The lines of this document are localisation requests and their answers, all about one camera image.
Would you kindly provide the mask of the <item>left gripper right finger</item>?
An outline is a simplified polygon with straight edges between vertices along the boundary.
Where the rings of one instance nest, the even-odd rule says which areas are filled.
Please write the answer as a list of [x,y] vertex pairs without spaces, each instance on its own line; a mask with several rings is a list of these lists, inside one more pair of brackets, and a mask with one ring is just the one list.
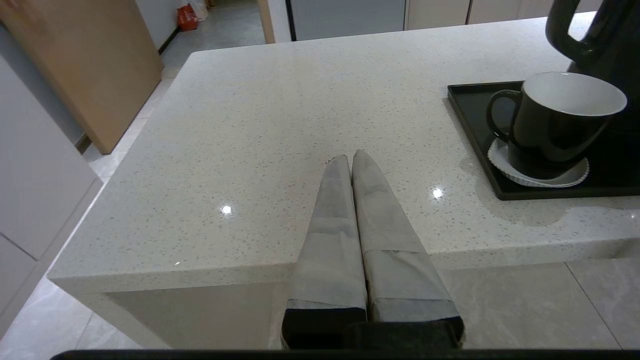
[[460,347],[461,314],[382,169],[363,149],[354,154],[351,180],[370,321],[405,340],[430,340],[435,331]]

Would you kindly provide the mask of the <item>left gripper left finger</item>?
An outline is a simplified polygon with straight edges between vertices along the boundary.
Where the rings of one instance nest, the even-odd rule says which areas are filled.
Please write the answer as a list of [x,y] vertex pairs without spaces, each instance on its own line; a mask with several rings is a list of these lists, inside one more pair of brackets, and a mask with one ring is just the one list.
[[347,155],[326,166],[289,284],[281,324],[287,350],[341,349],[367,321],[368,293]]

